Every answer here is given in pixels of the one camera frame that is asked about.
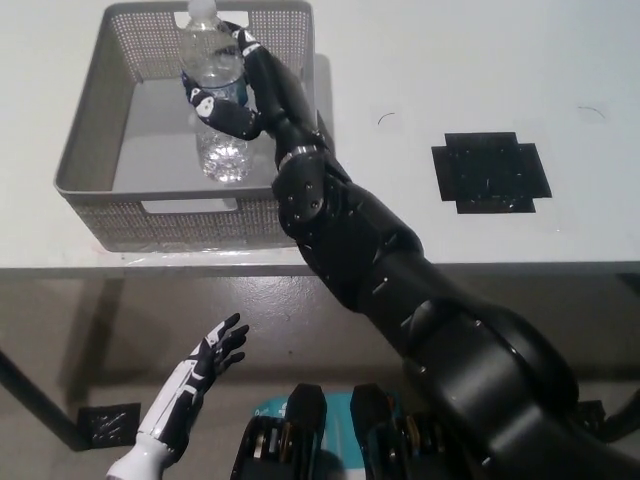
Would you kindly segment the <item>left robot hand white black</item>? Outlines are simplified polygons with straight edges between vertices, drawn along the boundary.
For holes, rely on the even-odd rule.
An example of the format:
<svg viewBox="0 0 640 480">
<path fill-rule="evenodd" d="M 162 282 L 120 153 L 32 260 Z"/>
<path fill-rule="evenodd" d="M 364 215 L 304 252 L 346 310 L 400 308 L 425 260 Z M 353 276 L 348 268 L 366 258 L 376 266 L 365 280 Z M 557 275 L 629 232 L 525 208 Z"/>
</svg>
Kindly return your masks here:
<svg viewBox="0 0 640 480">
<path fill-rule="evenodd" d="M 182 360 L 164 383 L 138 431 L 159 441 L 169 452 L 169 465 L 177 462 L 189 443 L 191 429 L 204 396 L 231 365 L 242 361 L 247 325 L 235 313 L 214 327 Z"/>
</svg>

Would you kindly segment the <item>right robot hand black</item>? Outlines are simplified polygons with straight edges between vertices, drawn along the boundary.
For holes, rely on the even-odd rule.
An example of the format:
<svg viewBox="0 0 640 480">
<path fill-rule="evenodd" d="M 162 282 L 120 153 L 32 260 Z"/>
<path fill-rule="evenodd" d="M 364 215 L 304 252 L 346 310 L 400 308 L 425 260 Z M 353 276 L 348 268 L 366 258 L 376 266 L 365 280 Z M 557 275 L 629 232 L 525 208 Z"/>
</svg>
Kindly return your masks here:
<svg viewBox="0 0 640 480">
<path fill-rule="evenodd" d="M 253 140 L 265 132 L 285 151 L 309 145 L 327 148 L 299 79 L 247 29 L 232 22 L 223 24 L 239 44 L 244 78 L 254 92 L 256 108 L 215 98 L 183 73 L 186 97 L 200 121 L 242 140 Z"/>
</svg>

